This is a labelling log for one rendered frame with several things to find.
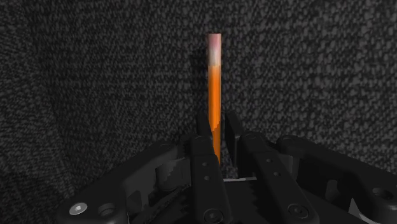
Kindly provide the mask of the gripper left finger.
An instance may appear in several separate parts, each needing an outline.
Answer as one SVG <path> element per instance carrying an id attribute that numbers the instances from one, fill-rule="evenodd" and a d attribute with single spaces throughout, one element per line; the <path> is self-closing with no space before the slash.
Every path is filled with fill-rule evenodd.
<path id="1" fill-rule="evenodd" d="M 205 112 L 179 145 L 158 141 L 59 206 L 57 224 L 229 224 Z"/>

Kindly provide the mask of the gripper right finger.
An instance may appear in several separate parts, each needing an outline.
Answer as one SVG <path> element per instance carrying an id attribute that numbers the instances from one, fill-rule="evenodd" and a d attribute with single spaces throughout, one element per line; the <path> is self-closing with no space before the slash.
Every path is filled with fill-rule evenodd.
<path id="1" fill-rule="evenodd" d="M 272 143 L 245 131 L 233 111 L 225 140 L 239 177 L 256 177 L 255 204 L 270 224 L 397 224 L 390 172 L 297 136 Z"/>

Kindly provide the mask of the orange pencil with pink eraser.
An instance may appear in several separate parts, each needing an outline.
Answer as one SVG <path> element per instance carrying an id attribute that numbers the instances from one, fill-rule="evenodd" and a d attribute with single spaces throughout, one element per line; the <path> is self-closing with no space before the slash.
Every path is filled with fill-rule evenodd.
<path id="1" fill-rule="evenodd" d="M 208 35 L 208 117 L 214 153 L 221 163 L 221 34 Z"/>

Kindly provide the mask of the dark grey fabric sofa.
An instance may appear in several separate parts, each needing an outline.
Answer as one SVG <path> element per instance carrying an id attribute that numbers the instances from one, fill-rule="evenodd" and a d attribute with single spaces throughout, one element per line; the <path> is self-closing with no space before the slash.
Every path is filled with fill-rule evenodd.
<path id="1" fill-rule="evenodd" d="M 58 205 L 207 107 L 397 174 L 397 0 L 0 0 L 0 224 Z"/>

